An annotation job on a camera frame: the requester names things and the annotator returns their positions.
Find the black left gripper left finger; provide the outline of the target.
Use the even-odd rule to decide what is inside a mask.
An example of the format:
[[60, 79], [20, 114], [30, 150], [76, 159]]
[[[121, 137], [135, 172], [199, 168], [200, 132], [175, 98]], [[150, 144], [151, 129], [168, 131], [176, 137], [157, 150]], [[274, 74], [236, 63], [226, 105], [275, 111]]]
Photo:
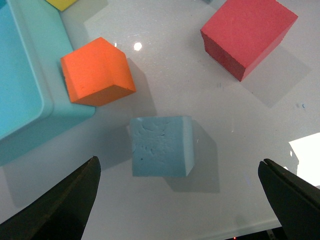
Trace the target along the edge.
[[93, 156], [0, 225], [2, 240], [80, 240], [95, 202], [101, 165]]

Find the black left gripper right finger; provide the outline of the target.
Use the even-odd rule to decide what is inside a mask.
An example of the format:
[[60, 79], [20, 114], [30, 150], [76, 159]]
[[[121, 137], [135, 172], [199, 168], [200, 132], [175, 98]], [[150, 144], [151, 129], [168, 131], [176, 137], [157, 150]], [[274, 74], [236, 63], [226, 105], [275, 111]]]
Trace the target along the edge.
[[258, 166], [267, 200], [289, 240], [320, 238], [320, 189], [271, 159]]

